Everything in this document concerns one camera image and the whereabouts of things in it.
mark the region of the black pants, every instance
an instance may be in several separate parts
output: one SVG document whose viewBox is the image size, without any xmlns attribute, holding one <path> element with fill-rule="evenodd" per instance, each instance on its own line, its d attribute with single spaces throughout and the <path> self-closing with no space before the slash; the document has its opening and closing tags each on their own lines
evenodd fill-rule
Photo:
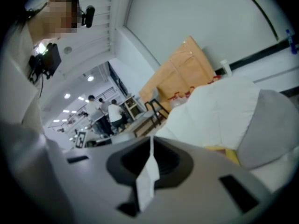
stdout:
<svg viewBox="0 0 299 224">
<path fill-rule="evenodd" d="M 98 127 L 106 133 L 108 136 L 109 135 L 114 135 L 114 133 L 111 130 L 111 126 L 106 118 L 106 116 L 103 116 L 97 121 Z"/>
<path fill-rule="evenodd" d="M 122 129 L 125 129 L 125 124 L 127 124 L 128 121 L 127 121 L 127 117 L 125 116 L 125 114 L 122 114 L 121 116 L 121 119 L 117 120 L 117 121 L 114 121 L 114 122 L 111 122 L 111 124 L 115 127 L 115 128 L 122 128 Z"/>
</svg>

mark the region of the dark hair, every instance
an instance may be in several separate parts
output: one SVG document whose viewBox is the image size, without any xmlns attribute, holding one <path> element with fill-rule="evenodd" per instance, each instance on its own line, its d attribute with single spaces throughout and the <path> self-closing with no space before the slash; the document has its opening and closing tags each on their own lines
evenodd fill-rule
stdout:
<svg viewBox="0 0 299 224">
<path fill-rule="evenodd" d="M 71 2 L 71 12 L 77 12 L 77 17 L 82 17 L 82 11 L 80 9 L 79 0 L 66 0 L 68 2 Z M 48 2 L 46 2 L 40 9 L 33 10 L 29 9 L 28 11 L 23 7 L 22 11 L 19 13 L 16 19 L 16 25 L 20 26 L 21 28 L 24 27 L 25 23 L 28 22 L 31 18 L 33 18 L 36 14 L 38 14 L 40 11 L 43 10 L 45 6 L 47 6 Z M 71 24 L 72 28 L 77 27 L 77 23 Z"/>
</svg>

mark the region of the person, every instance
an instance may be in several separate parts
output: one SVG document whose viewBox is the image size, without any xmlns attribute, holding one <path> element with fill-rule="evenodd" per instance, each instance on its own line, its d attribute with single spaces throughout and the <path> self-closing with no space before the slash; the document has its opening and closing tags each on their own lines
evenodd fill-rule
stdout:
<svg viewBox="0 0 299 224">
<path fill-rule="evenodd" d="M 99 102 L 102 104 L 102 105 L 101 105 L 101 110 L 102 110 L 104 113 L 108 113 L 109 102 L 108 102 L 108 101 L 103 101 L 102 98 L 99 98 Z"/>
<path fill-rule="evenodd" d="M 93 95 L 88 96 L 89 102 L 85 107 L 87 113 L 90 115 L 90 118 L 96 123 L 98 128 L 103 131 L 103 133 L 107 134 L 108 136 L 114 135 L 106 116 L 104 115 L 103 111 L 99 107 L 97 107 L 94 99 L 95 98 Z"/>
<path fill-rule="evenodd" d="M 79 0 L 48 0 L 38 10 L 20 12 L 1 51 L 0 95 L 7 97 L 0 103 L 1 120 L 44 133 L 39 108 L 42 84 L 29 81 L 28 62 L 40 42 L 74 32 L 80 19 Z"/>
<path fill-rule="evenodd" d="M 110 118 L 111 124 L 115 128 L 125 129 L 125 124 L 127 123 L 127 119 L 125 118 L 124 111 L 116 104 L 116 100 L 113 99 L 111 101 L 111 105 L 108 107 L 108 114 Z"/>
</svg>

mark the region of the person's neck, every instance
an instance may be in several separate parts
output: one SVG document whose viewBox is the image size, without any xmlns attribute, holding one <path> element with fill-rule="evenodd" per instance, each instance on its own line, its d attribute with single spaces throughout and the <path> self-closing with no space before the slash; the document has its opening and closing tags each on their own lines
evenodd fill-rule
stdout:
<svg viewBox="0 0 299 224">
<path fill-rule="evenodd" d="M 45 24 L 45 22 L 43 21 L 42 15 L 35 15 L 28 21 L 27 26 L 33 45 L 37 45 L 43 39 L 51 38 L 51 35 L 47 29 L 47 24 Z"/>
</svg>

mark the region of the white paper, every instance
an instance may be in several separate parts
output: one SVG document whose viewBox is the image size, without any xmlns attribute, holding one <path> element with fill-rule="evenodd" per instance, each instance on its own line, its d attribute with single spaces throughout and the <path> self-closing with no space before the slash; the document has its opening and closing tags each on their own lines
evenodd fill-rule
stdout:
<svg viewBox="0 0 299 224">
<path fill-rule="evenodd" d="M 136 179 L 137 198 L 140 211 L 144 211 L 154 198 L 155 181 L 160 178 L 157 161 L 154 157 L 154 139 L 150 138 L 149 159 Z"/>
</svg>

